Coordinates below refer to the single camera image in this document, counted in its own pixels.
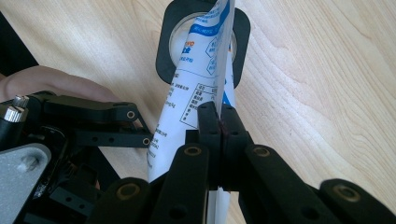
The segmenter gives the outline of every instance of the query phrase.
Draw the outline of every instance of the hole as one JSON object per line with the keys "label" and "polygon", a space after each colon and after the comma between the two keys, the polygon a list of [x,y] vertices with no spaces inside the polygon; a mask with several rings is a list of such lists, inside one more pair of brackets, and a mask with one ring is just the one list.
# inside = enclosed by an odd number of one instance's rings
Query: hole
{"label": "hole", "polygon": [[134,118],[134,111],[128,111],[128,113],[126,113],[126,117],[128,117],[128,119],[133,119]]}
{"label": "hole", "polygon": [[301,209],[301,213],[303,214],[304,217],[306,217],[308,219],[311,219],[311,220],[319,219],[319,213],[314,208],[303,207]]}
{"label": "hole", "polygon": [[253,152],[260,157],[267,157],[270,155],[270,151],[265,147],[255,147],[253,148]]}
{"label": "hole", "polygon": [[149,139],[148,138],[143,139],[143,145],[148,145],[148,144],[149,144]]}
{"label": "hole", "polygon": [[343,184],[338,184],[334,186],[332,190],[338,195],[338,197],[350,203],[356,203],[361,199],[361,196],[356,190]]}
{"label": "hole", "polygon": [[183,204],[177,204],[169,210],[169,216],[172,219],[179,220],[187,215],[187,208]]}
{"label": "hole", "polygon": [[120,200],[125,201],[139,194],[139,192],[140,192],[139,186],[137,186],[134,183],[127,183],[125,185],[120,186],[119,189],[117,189],[116,195]]}
{"label": "hole", "polygon": [[198,156],[201,154],[202,150],[198,147],[188,147],[184,149],[184,153],[189,156]]}

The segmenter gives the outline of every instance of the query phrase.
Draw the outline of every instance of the metal bolt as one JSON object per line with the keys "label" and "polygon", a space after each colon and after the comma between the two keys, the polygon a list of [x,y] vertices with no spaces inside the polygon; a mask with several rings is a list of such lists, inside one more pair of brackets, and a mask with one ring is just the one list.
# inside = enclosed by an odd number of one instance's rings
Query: metal bolt
{"label": "metal bolt", "polygon": [[342,199],[356,203],[361,199],[361,195],[354,189],[345,186],[343,184],[336,185],[332,188],[332,190]]}
{"label": "metal bolt", "polygon": [[202,150],[198,147],[188,147],[184,149],[184,153],[189,156],[198,156],[201,154]]}
{"label": "metal bolt", "polygon": [[260,157],[267,157],[267,156],[270,155],[270,151],[268,151],[268,149],[265,148],[265,147],[255,147],[255,148],[253,149],[253,152],[254,152],[256,155],[260,156]]}
{"label": "metal bolt", "polygon": [[21,158],[21,164],[17,167],[17,169],[26,173],[29,171],[33,171],[38,165],[38,159],[33,156],[25,156]]}
{"label": "metal bolt", "polygon": [[29,97],[17,95],[12,101],[12,105],[20,108],[26,108],[28,102],[29,102]]}
{"label": "metal bolt", "polygon": [[22,108],[11,105],[8,107],[4,119],[13,123],[21,122],[23,120],[23,112]]}
{"label": "metal bolt", "polygon": [[116,195],[120,200],[125,201],[139,194],[139,192],[140,192],[139,186],[137,186],[134,183],[127,183],[119,187]]}

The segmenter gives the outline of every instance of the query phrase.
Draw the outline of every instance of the human hand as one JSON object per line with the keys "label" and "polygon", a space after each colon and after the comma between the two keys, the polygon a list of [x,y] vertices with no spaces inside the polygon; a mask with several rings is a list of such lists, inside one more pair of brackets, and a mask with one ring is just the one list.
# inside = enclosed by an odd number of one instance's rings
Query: human hand
{"label": "human hand", "polygon": [[99,102],[120,100],[111,90],[93,81],[45,66],[27,68],[9,77],[0,74],[0,102],[11,100],[17,94],[28,95],[39,91]]}

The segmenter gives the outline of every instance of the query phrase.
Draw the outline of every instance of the screw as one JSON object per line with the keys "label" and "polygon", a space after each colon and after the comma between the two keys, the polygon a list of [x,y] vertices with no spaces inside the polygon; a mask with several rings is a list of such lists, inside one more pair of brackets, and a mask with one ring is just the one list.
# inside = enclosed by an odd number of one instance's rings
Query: screw
{"label": "screw", "polygon": [[33,156],[25,156],[21,158],[21,164],[18,166],[18,170],[22,173],[33,171],[38,165],[38,160]]}
{"label": "screw", "polygon": [[14,100],[12,101],[12,105],[20,108],[26,108],[28,102],[29,102],[29,97],[16,95]]}

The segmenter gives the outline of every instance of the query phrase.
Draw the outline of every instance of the wood grain surface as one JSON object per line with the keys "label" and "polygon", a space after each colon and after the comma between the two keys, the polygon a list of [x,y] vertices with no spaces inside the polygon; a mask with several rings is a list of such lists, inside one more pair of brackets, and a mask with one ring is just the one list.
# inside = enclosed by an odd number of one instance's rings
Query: wood grain surface
{"label": "wood grain surface", "polygon": [[[1,0],[0,10],[41,65],[136,103],[153,131],[169,88],[155,70],[169,3]],[[307,184],[344,178],[396,213],[396,1],[236,5],[251,23],[236,107],[253,140]],[[121,176],[146,178],[145,149],[103,151]],[[244,223],[236,198],[227,223]]]}

